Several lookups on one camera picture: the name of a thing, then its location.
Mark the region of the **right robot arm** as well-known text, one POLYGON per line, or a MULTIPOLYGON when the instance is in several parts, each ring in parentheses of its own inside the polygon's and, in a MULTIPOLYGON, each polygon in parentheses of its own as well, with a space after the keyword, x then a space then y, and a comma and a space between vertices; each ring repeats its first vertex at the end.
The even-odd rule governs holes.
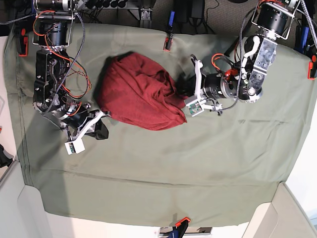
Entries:
POLYGON ((71 57, 66 47, 71 43, 73 22, 80 15, 80 0, 35 0, 33 44, 36 52, 36 79, 34 82, 33 106, 41 116, 55 117, 57 127, 71 142, 78 136, 88 135, 97 140, 108 138, 108 130, 102 122, 105 117, 99 110, 91 110, 91 104, 82 98, 91 89, 85 68, 78 62, 79 55, 71 57), (77 74, 86 81, 84 93, 75 95, 66 87, 66 79, 77 74))

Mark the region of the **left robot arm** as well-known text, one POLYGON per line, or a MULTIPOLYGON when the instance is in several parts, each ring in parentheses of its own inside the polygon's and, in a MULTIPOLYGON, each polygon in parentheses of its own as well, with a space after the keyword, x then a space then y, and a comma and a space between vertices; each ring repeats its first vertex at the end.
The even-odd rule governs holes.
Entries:
POLYGON ((288 38, 299 5, 298 0, 259 1, 250 19, 259 32, 246 41, 242 40, 242 33, 239 34, 241 53, 237 62, 224 54, 214 54, 211 58, 214 74, 204 73, 203 62, 191 55, 195 89, 184 101, 191 116, 204 111, 221 115, 226 108, 219 99, 233 99, 235 103, 255 103, 260 99, 267 70, 276 57, 276 40, 288 38))

